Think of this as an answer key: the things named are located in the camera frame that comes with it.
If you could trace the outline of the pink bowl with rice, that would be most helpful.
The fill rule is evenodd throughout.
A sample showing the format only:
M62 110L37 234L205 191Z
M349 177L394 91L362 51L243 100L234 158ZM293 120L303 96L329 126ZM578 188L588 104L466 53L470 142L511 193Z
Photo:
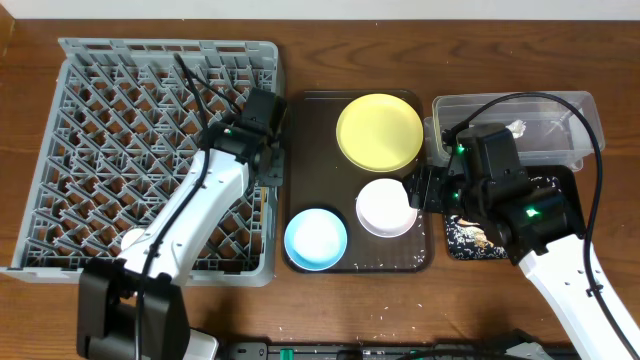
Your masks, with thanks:
M408 195L398 180L381 178L369 182L356 198L356 216L371 234L395 238L415 223L418 210L409 205Z

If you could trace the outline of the yellow round plate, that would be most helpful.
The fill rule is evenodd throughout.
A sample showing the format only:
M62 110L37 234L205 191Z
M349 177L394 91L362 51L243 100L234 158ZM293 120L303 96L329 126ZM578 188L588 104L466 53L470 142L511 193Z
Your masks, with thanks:
M336 140L351 163L384 173L415 159L423 145L424 129L417 111L405 100L374 93L356 98L341 111Z

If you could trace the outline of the blue bowl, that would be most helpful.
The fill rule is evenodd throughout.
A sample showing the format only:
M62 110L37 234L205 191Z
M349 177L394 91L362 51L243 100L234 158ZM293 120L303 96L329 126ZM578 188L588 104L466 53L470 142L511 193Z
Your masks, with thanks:
M311 272L328 270L346 252L347 228L334 212L306 209L295 215L284 233L284 249L291 262Z

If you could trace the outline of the white tissue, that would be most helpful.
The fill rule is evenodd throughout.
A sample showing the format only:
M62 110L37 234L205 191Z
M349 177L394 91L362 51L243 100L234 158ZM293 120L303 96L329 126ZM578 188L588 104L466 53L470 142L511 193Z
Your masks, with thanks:
M519 139L526 131L526 122L520 119L515 120L507 125L507 129L512 133L514 139Z

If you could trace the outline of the white cup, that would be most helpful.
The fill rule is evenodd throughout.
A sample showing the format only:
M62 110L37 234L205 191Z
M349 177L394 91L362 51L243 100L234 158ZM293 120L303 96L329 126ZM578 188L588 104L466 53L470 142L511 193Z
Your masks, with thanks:
M121 250L124 251L133 245L143 234L145 233L144 228L132 228L128 230L123 236L121 240Z

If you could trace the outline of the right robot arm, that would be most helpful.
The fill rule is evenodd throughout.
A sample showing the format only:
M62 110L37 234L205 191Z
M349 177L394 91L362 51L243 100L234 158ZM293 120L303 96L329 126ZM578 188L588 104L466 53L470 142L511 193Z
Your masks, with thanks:
M448 166L419 165L403 179L410 206L479 224L544 297L581 358L638 358L639 327L565 190L534 184L500 123L465 129L454 145Z

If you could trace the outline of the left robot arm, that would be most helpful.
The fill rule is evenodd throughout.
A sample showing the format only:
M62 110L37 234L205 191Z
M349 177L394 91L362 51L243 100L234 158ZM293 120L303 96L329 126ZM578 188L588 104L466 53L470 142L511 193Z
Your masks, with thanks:
M190 327L182 288L226 211L283 157L272 130L213 125L178 189L114 261L79 280L76 351L86 359L213 359L218 340Z

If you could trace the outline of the rice and nutshell waste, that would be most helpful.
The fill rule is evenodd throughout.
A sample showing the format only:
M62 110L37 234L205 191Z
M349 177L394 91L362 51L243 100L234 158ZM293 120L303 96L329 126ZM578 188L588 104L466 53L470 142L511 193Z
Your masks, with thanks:
M530 179L531 190L516 196L510 196L506 201L514 201L519 198L532 195L535 190L555 189L560 190L560 180L554 176L538 176ZM467 220L460 211L447 215L444 225L450 255L458 260L492 260L506 259L507 252L489 241L478 222Z

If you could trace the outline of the black waste bin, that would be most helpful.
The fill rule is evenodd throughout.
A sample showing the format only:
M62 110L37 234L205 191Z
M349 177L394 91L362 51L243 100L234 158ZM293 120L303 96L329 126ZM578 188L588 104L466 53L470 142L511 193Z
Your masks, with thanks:
M562 192L578 218L585 223L579 193L573 172L563 165L527 166L529 179L536 188L555 188ZM507 252L489 241L478 222L471 222L461 215L444 217L448 252L456 260L507 259Z

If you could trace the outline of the clear plastic waste bin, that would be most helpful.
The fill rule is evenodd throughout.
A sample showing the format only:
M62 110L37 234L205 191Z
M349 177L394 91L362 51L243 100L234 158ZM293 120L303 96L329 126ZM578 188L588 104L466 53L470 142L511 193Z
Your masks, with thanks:
M500 96L481 93L435 98L432 115L424 120L427 162L445 167L451 149L443 144L442 132ZM593 153L588 133L578 117L563 105L545 98L518 98L496 104L471 124L502 123L507 127L518 119L526 122L524 135L515 139L524 166L563 165L577 172L582 169L583 158Z

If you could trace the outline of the dark brown serving tray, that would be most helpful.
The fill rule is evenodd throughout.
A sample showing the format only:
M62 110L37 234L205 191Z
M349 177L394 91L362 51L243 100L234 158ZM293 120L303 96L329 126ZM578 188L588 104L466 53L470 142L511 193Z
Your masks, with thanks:
M390 173L364 170L339 149L336 125L342 110L368 90L307 90L289 102L291 124L286 138L286 221L310 208L337 215L347 230L346 251L326 274L409 274L426 270L435 249L432 217L423 213L409 231L395 238L368 232L356 215L360 190L378 178L402 180L425 159L420 151L405 167Z

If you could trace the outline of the grey plastic dish rack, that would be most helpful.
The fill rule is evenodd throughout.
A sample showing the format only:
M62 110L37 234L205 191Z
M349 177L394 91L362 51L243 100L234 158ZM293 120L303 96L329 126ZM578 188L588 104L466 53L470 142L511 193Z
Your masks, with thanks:
M252 88L282 93L268 41L63 38L63 62L21 228L5 276L76 283L93 258L115 259L122 236L148 226L197 150L189 68L217 121Z

